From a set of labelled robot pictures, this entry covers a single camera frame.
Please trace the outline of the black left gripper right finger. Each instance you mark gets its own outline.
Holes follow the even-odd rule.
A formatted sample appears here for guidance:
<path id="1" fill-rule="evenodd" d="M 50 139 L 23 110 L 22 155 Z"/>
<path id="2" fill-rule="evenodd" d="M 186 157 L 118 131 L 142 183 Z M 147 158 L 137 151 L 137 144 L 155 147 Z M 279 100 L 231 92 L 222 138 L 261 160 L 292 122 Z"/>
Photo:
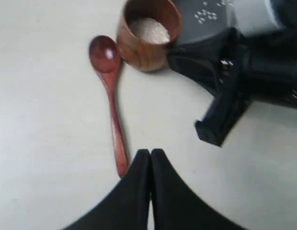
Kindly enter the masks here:
<path id="1" fill-rule="evenodd" d="M 162 149 L 151 152 L 156 230 L 243 230 L 200 199 L 181 179 Z"/>

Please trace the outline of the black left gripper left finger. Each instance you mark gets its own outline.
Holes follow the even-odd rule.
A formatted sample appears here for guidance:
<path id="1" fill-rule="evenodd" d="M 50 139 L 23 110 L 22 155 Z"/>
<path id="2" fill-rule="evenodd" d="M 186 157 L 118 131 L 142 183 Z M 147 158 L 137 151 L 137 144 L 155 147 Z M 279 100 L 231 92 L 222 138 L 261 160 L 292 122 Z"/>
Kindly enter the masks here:
<path id="1" fill-rule="evenodd" d="M 137 151 L 127 174 L 92 210 L 66 230 L 146 230 L 150 203 L 150 153 Z"/>

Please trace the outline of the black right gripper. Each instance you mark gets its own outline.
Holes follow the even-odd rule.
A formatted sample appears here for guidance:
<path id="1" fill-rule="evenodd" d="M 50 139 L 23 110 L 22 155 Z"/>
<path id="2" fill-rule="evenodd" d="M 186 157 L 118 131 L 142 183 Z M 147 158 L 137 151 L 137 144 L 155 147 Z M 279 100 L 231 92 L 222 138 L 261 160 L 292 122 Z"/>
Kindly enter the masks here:
<path id="1" fill-rule="evenodd" d="M 297 28 L 246 38 L 233 27 L 209 26 L 181 33 L 167 60 L 214 96 L 195 122 L 209 144 L 222 146 L 252 100 L 297 108 Z"/>

